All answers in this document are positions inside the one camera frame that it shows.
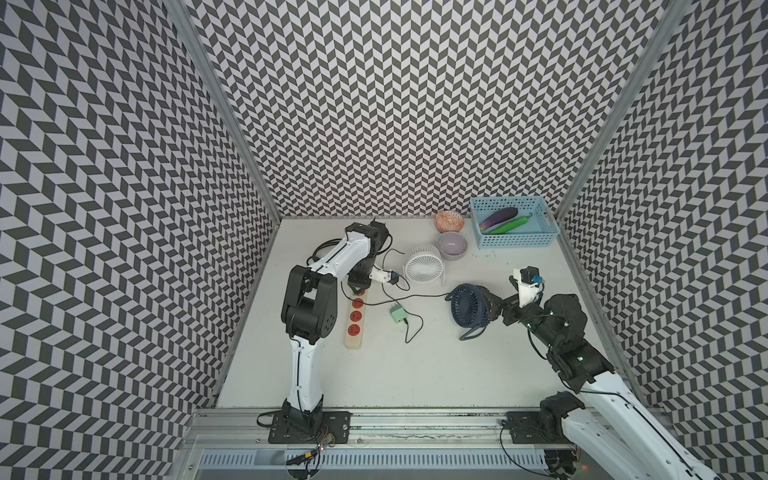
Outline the black mounting plate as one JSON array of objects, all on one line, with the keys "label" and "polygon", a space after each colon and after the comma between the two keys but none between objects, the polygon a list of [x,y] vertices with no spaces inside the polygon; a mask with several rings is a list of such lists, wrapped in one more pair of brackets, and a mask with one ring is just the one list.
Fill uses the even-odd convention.
[{"label": "black mounting plate", "polygon": [[330,440],[346,444],[349,440],[352,414],[349,411],[321,411],[315,415],[302,415],[291,411],[276,414],[270,424],[270,444],[310,444]]},{"label": "black mounting plate", "polygon": [[513,444],[569,445],[570,441],[564,435],[563,422],[567,418],[576,419],[576,414],[582,420],[587,419],[589,410],[574,410],[567,413],[556,413],[551,410],[539,411],[509,411],[506,413],[502,426],[509,432]]}]

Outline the purple toy eggplant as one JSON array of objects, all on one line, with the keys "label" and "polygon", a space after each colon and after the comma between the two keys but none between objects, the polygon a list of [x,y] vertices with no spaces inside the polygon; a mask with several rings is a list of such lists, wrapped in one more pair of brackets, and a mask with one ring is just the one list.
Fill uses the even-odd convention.
[{"label": "purple toy eggplant", "polygon": [[494,230],[498,225],[501,225],[507,221],[513,220],[518,215],[518,209],[515,207],[505,207],[502,208],[493,214],[491,214],[488,218],[483,220],[479,224],[479,229],[481,232],[487,232]]}]

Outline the white desk fan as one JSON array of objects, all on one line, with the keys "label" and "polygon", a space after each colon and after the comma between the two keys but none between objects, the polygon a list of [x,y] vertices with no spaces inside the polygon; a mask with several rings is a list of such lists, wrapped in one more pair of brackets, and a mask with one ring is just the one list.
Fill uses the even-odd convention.
[{"label": "white desk fan", "polygon": [[445,264],[434,244],[413,245],[405,251],[403,273],[409,282],[428,284],[438,282],[445,285]]}]

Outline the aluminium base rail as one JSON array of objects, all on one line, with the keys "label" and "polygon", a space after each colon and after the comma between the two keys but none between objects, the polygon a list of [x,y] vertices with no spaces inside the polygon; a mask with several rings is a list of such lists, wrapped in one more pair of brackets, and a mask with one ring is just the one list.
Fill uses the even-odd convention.
[{"label": "aluminium base rail", "polygon": [[172,479],[614,479],[569,445],[512,443],[502,421],[534,409],[353,409],[349,440],[270,444],[263,409],[195,414]]}]

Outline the navy blue desk fan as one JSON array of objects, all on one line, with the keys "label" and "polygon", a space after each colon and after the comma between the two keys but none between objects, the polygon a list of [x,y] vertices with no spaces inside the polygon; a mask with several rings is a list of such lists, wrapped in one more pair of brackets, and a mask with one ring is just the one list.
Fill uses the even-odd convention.
[{"label": "navy blue desk fan", "polygon": [[459,337],[460,341],[478,338],[487,326],[498,318],[487,315],[484,299],[486,292],[490,291],[483,286],[463,283],[456,286],[445,297],[450,304],[450,313],[454,322],[465,329]]}]

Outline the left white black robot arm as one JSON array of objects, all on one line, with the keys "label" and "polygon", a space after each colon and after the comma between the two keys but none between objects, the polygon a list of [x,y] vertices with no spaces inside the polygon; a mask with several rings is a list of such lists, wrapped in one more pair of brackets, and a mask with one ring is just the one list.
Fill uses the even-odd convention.
[{"label": "left white black robot arm", "polygon": [[389,237],[381,222],[354,222],[328,253],[289,273],[281,320],[291,342],[292,367],[282,415],[301,429],[314,432],[322,419],[319,356],[338,319],[339,283],[347,280],[360,293],[374,280],[388,281],[391,275],[377,273],[375,261]]}]

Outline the green plug of white fan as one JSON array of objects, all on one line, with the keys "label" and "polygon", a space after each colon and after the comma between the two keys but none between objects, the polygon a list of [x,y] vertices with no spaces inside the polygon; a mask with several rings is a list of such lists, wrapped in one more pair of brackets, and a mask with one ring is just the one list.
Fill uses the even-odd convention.
[{"label": "green plug of white fan", "polygon": [[390,309],[390,316],[395,323],[408,323],[408,314],[402,305],[395,305]]}]

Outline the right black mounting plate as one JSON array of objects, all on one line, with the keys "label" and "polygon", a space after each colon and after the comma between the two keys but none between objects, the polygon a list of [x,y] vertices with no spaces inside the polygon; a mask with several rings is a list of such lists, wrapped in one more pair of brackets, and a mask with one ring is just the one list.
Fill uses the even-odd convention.
[{"label": "right black mounting plate", "polygon": [[582,420],[587,419],[589,410],[574,410],[567,413],[556,413],[551,410],[539,411],[509,411],[506,413],[502,426],[509,432],[513,444],[569,445],[570,441],[564,435],[563,422],[567,418],[576,419],[576,414]]}]

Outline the light blue plastic basket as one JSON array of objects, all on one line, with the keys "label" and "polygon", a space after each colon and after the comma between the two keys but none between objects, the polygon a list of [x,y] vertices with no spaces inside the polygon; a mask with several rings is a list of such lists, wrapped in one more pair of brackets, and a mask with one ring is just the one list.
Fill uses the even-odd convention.
[{"label": "light blue plastic basket", "polygon": [[[481,232],[479,224],[505,207],[517,208],[516,218],[530,216],[529,222],[504,235]],[[559,225],[540,196],[473,197],[470,199],[470,213],[480,249],[546,247],[560,234]]]}]

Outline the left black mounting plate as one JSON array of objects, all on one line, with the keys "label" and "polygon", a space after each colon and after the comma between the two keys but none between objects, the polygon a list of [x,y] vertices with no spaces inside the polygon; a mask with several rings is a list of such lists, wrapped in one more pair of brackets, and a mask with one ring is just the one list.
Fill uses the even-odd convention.
[{"label": "left black mounting plate", "polygon": [[270,424],[270,444],[310,444],[330,440],[346,444],[349,440],[352,414],[349,411],[321,411],[315,415],[302,415],[291,411],[276,414]]}]

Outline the beige red power strip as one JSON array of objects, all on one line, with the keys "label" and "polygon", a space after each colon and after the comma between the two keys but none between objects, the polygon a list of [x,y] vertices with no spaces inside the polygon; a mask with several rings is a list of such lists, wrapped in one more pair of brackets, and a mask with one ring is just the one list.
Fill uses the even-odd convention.
[{"label": "beige red power strip", "polygon": [[344,345],[349,350],[359,350],[363,343],[363,333],[366,318],[367,291],[355,294],[348,301],[347,325]]}]

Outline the lilac bowl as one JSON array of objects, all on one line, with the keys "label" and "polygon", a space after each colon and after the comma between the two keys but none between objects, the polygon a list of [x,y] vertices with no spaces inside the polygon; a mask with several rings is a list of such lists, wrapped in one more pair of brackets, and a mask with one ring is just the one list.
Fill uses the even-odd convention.
[{"label": "lilac bowl", "polygon": [[444,260],[454,261],[467,253],[468,241],[458,232],[444,232],[438,237],[436,246]]}]

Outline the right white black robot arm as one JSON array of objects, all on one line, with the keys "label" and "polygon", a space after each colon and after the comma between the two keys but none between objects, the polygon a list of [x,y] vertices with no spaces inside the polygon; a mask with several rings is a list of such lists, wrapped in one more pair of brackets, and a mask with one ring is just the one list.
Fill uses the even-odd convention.
[{"label": "right white black robot arm", "polygon": [[506,325],[520,324],[545,347],[568,388],[540,403],[545,429],[585,451],[614,479],[717,479],[640,402],[612,363],[585,336],[588,321],[575,294],[525,306],[501,301]]}]

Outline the green toy cucumber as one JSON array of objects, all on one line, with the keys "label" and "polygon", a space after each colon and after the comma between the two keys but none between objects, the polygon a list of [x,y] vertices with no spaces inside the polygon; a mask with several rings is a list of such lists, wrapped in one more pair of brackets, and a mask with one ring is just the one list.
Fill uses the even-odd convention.
[{"label": "green toy cucumber", "polygon": [[529,220],[530,220],[530,216],[520,216],[515,219],[510,219],[509,221],[500,223],[499,225],[495,226],[493,229],[490,229],[487,232],[487,234],[488,235],[504,235],[509,233],[512,230],[515,230],[527,224]]}]

